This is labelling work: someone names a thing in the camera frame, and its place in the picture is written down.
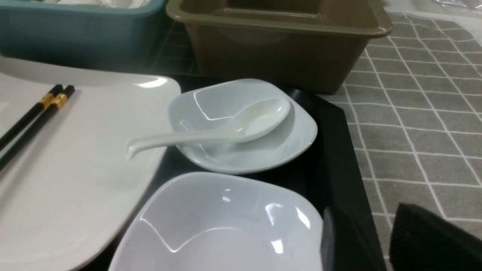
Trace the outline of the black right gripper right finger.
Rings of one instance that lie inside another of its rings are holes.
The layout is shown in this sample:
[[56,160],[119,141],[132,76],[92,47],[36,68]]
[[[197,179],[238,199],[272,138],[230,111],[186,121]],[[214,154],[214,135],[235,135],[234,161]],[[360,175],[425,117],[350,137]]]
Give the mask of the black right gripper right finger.
[[481,239],[415,204],[399,204],[389,257],[395,271],[480,271]]

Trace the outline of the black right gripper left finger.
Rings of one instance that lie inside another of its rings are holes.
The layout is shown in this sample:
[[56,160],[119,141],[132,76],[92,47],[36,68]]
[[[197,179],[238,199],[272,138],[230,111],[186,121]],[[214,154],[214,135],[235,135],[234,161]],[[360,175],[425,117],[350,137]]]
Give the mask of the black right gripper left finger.
[[337,206],[323,212],[324,271],[376,271],[377,258],[358,223]]

